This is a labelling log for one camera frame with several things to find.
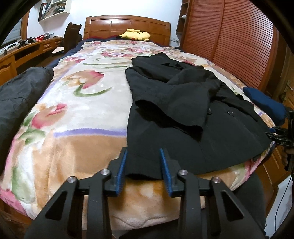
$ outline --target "metal screw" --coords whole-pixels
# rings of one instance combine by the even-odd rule
[[[188,171],[186,169],[181,169],[181,170],[179,170],[178,174],[182,175],[182,176],[185,176],[185,175],[188,174]]]
[[[105,169],[102,169],[102,170],[100,171],[100,173],[101,173],[102,175],[108,175],[108,174],[110,173],[110,170],[107,169],[107,168],[105,168]]]
[[[75,182],[77,180],[77,178],[75,176],[70,176],[67,178],[68,182]]]
[[[214,183],[220,183],[221,182],[221,179],[219,177],[213,177],[211,179]]]

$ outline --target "louvered wardrobe door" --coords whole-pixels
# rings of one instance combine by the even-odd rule
[[[184,51],[211,60],[221,26],[224,0],[193,0],[182,45]]]
[[[212,62],[258,88],[265,74],[273,38],[270,20],[249,0],[225,0]]]

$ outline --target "plush toy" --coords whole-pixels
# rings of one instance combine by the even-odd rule
[[[128,38],[134,41],[149,41],[150,34],[145,31],[134,30],[134,29],[127,29],[124,34],[120,35],[121,37]]]

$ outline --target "window blind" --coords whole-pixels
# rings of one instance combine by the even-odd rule
[[[21,38],[21,36],[20,36],[21,21],[22,21],[22,19],[20,19],[19,22],[14,26],[14,28],[8,34],[8,36],[6,37],[6,39],[4,40],[2,45],[5,45],[9,42],[12,42],[12,41],[15,41],[15,40],[18,40]]]

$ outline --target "floral blanket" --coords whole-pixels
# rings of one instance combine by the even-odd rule
[[[0,198],[24,215],[35,218],[69,176],[86,178],[106,168],[126,146],[132,95],[125,69],[136,56],[164,52],[177,61],[203,65],[235,93],[244,86],[237,78],[211,62],[173,47],[129,40],[86,42],[83,49],[65,57],[54,68],[54,78],[25,118],[13,139],[5,171],[0,178]],[[273,122],[255,111],[268,126]],[[236,189],[266,156],[257,161],[200,175],[219,176]],[[83,228],[86,228],[84,201]],[[109,198],[113,230],[128,230],[174,220],[180,199],[170,198],[163,182],[126,180],[118,198]]]

